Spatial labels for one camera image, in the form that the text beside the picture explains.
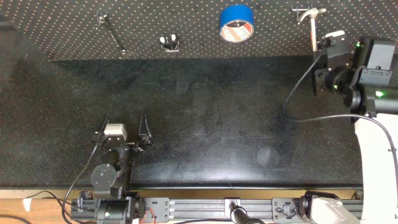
black work surface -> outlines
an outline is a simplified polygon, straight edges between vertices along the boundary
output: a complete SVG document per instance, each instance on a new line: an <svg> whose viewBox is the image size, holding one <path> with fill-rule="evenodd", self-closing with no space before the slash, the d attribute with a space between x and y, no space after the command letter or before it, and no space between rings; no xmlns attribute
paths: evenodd
<svg viewBox="0 0 398 224"><path fill-rule="evenodd" d="M68 187L107 113L125 124L127 140L137 138L141 113L148 117L155 142L134 155L133 188L362 185L349 119L293 124L281 114L310 57L51 63L7 35L14 51L3 45L0 58L2 188ZM309 78L288 111L302 118L348 112L339 96L313 96ZM77 187L91 187L103 154Z"/></svg>

wooden surface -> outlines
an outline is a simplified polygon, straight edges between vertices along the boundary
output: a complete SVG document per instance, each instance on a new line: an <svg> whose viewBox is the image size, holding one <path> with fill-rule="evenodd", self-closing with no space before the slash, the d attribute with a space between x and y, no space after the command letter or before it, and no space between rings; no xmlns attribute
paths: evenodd
<svg viewBox="0 0 398 224"><path fill-rule="evenodd" d="M27 212L22 199L40 192L40 190L0 190L0 215L14 215L26 219L32 224L65 223L61 216L61 207L54 199L32 199L30 211ZM58 198L65 196L66 190L51 190ZM244 199L272 199L273 197L300 197L304 190L235 190L237 197ZM351 198L354 190L328 190L342 199ZM76 198L79 190L74 190L70 198ZM232 190L141 190L142 197L168 198L225 198L234 197ZM36 198L48 197L40 194ZM0 218L0 223L22 223L17 220Z"/></svg>

blue tape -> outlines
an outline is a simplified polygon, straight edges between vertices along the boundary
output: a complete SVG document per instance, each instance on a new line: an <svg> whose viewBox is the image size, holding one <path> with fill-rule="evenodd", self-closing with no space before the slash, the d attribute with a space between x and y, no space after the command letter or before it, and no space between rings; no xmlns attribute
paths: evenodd
<svg viewBox="0 0 398 224"><path fill-rule="evenodd" d="M239 39L234 39L233 37L231 37L231 35L229 35L230 33L228 29L226 29L227 25L230 25L234 22L242 22L242 24L249 24L251 29L247 29L247 31L250 33L249 35L243 34L241 32L241 30L237 29L237 28L232 28L232 29L236 29L237 32L239 32L239 34L241 34L241 38ZM230 6L227 7L226 9L224 9L224 11L221 13L220 16L220 36L221 38L223 38L224 40L230 41L230 42L241 42L241 41L245 41L248 38L250 38L250 36L252 36L252 34L254 33L254 15L252 10L247 7L247 6L242 6L242 5L235 5L235 6Z"/></svg>

green led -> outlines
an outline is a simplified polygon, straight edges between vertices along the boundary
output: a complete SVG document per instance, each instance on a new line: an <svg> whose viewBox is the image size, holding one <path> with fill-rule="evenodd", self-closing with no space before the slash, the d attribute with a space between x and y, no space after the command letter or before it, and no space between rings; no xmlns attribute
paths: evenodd
<svg viewBox="0 0 398 224"><path fill-rule="evenodd" d="M376 96L382 97L382 96L384 96L384 93L381 91L376 91Z"/></svg>

perforated board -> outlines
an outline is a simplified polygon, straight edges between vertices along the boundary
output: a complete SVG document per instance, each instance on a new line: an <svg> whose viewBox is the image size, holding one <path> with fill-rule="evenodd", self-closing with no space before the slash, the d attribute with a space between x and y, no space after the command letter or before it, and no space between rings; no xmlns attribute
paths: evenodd
<svg viewBox="0 0 398 224"><path fill-rule="evenodd" d="M50 60L218 58L310 55L310 22L297 24L291 6L325 7L317 34L345 30L353 49L360 36L398 41L398 1L248 1L248 0L3 0L2 14ZM221 40L223 9L245 4L254 12L254 34L242 43ZM127 54L121 56L111 34L96 29L97 12L107 12ZM166 53L159 37L177 34L178 53Z"/></svg>

